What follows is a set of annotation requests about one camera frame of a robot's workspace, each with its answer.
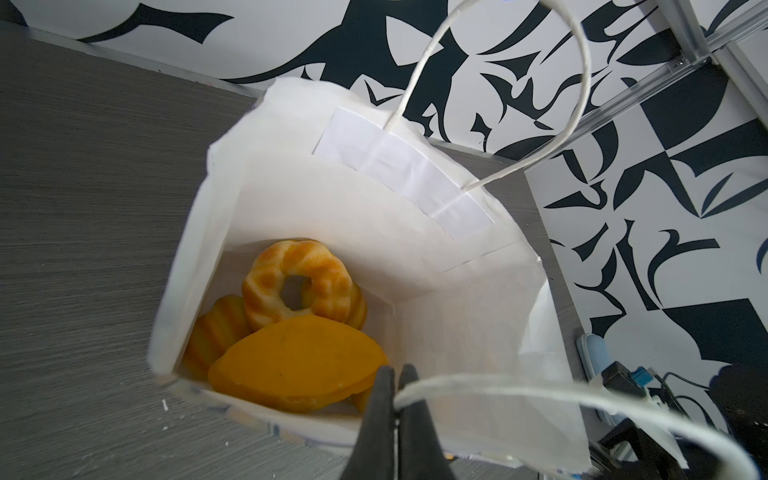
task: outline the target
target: paper handle patch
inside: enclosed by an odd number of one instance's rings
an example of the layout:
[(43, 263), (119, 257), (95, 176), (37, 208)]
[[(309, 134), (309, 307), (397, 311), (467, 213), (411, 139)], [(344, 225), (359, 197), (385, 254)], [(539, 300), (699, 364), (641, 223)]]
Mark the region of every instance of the paper handle patch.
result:
[(475, 199), (422, 152), (351, 111), (340, 108), (333, 114), (314, 154), (385, 184), (456, 240), (493, 224)]

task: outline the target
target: paper bag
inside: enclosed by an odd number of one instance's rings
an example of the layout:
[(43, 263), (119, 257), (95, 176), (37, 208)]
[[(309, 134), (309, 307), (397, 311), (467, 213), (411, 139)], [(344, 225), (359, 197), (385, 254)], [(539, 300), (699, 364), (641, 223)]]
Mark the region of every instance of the paper bag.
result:
[[(360, 415), (349, 406), (282, 413), (212, 392), (177, 370), (197, 315), (222, 295), (240, 294), (264, 248), (303, 238), (324, 243), (344, 262), (369, 304), (363, 331), (396, 370), (409, 362), (422, 378), (503, 372), (571, 381), (547, 277), (518, 225), (484, 188), (452, 197), (452, 188), (477, 179), (408, 122), (382, 131), (388, 117), (338, 85), (284, 78), (211, 145), (208, 176), (152, 332), (148, 360), (162, 382), (240, 421), (351, 451)], [(343, 160), (346, 121), (364, 131), (374, 126), (411, 160), (395, 155), (390, 164), (362, 152), (366, 158), (350, 167)], [(330, 146), (322, 147), (324, 135)], [(573, 472), (589, 467), (576, 406), (478, 396), (429, 407), (447, 452)]]

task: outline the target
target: black cable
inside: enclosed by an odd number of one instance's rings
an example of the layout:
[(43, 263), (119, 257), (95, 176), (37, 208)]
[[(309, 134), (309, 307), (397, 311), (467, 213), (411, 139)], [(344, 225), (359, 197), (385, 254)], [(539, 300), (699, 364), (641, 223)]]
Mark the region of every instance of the black cable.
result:
[(678, 395), (678, 396), (675, 397), (675, 399), (686, 399), (686, 400), (690, 400), (691, 402), (695, 403), (696, 406), (699, 407), (699, 409), (701, 409), (701, 412), (704, 414), (704, 421), (707, 422), (707, 425), (709, 425), (710, 427), (714, 427), (715, 426), (715, 422), (712, 421), (712, 417), (710, 417), (710, 415), (707, 413), (707, 411), (704, 409), (704, 407), (701, 406), (701, 404), (699, 402), (697, 402), (696, 400), (692, 399), (691, 397), (689, 397), (687, 395)]
[(654, 374), (654, 377), (656, 377), (656, 380), (658, 380), (661, 384), (661, 388), (667, 393), (669, 403), (671, 403), (678, 412), (682, 413), (683, 416), (690, 419), (688, 412), (686, 412), (680, 402), (677, 401), (677, 397), (675, 397), (674, 393), (672, 393), (672, 389), (669, 387), (669, 385), (667, 385), (664, 379), (661, 378), (659, 374)]
[(675, 372), (667, 372), (667, 373), (664, 373), (664, 380), (666, 380), (666, 379), (667, 379), (667, 377), (668, 377), (668, 376), (670, 376), (670, 375), (672, 375), (672, 376), (675, 376), (675, 377), (677, 377), (677, 378), (678, 378), (678, 379), (680, 379), (680, 380), (683, 380), (685, 383), (690, 383), (690, 384), (691, 384), (691, 385), (693, 385), (693, 386), (697, 386), (697, 387), (699, 387), (700, 389), (705, 389), (705, 390), (709, 390), (709, 389), (710, 389), (710, 387), (708, 387), (708, 386), (699, 385), (698, 383), (695, 383), (695, 382), (691, 382), (689, 379), (684, 379), (683, 377), (679, 376), (679, 375), (678, 375), (678, 374), (676, 374)]

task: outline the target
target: gray wood grain surface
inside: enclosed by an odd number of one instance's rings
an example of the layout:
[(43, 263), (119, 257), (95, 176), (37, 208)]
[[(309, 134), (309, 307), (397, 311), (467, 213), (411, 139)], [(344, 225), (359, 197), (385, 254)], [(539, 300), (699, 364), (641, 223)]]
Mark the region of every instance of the gray wood grain surface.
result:
[[(0, 478), (338, 478), (344, 458), (175, 399), (147, 370), (207, 146), (253, 99), (8, 32), (0, 42)], [(501, 167), (458, 160), (477, 175)], [(583, 377), (581, 327), (525, 178), (489, 190), (542, 257)], [(459, 478), (535, 478), (452, 465)]]

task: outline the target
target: mango slice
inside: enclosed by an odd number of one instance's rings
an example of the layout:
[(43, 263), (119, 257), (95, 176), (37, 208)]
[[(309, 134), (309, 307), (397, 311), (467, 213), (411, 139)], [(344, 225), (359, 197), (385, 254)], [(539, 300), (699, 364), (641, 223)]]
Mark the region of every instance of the mango slice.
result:
[(214, 390), (284, 412), (308, 412), (360, 393), (385, 365), (381, 347), (319, 316), (286, 319), (235, 343), (208, 372)]

